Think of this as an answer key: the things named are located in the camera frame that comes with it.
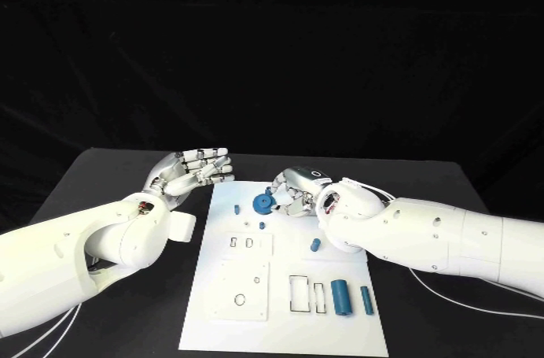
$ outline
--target small blue part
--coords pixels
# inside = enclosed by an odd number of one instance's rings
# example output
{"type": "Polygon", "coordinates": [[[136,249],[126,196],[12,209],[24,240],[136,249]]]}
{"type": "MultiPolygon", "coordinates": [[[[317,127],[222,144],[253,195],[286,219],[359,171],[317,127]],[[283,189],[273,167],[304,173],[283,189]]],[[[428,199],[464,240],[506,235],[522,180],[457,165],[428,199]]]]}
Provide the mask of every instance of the small blue part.
{"type": "Polygon", "coordinates": [[[362,303],[365,304],[365,314],[374,315],[374,308],[371,307],[371,294],[368,293],[368,287],[359,288],[359,294],[362,295],[362,303]]]}
{"type": "Polygon", "coordinates": [[[330,282],[333,312],[338,316],[351,315],[351,302],[348,293],[348,283],[342,279],[330,282]]]}
{"type": "Polygon", "coordinates": [[[312,252],[317,251],[319,245],[320,245],[320,240],[317,238],[313,238],[312,245],[309,245],[309,249],[312,250],[312,252]]]}
{"type": "Polygon", "coordinates": [[[271,206],[274,205],[274,198],[271,195],[258,194],[253,199],[253,210],[260,215],[268,215],[271,213],[271,206]]]}

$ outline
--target robotic arm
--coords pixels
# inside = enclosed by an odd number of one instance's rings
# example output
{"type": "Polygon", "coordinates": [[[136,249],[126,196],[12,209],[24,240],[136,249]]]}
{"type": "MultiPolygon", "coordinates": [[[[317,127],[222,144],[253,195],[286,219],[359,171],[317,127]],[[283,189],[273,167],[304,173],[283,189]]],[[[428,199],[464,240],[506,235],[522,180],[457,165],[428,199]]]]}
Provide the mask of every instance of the robotic arm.
{"type": "Polygon", "coordinates": [[[224,148],[169,153],[139,193],[0,235],[0,338],[146,268],[168,239],[189,241],[194,216],[172,209],[195,187],[233,181],[225,155],[224,148]],[[84,253],[99,260],[90,268],[84,253]]]}
{"type": "Polygon", "coordinates": [[[365,249],[420,271],[486,279],[544,297],[544,224],[470,212],[431,201],[397,198],[351,179],[293,167],[276,177],[293,202],[289,216],[315,214],[336,248],[365,249]]]}

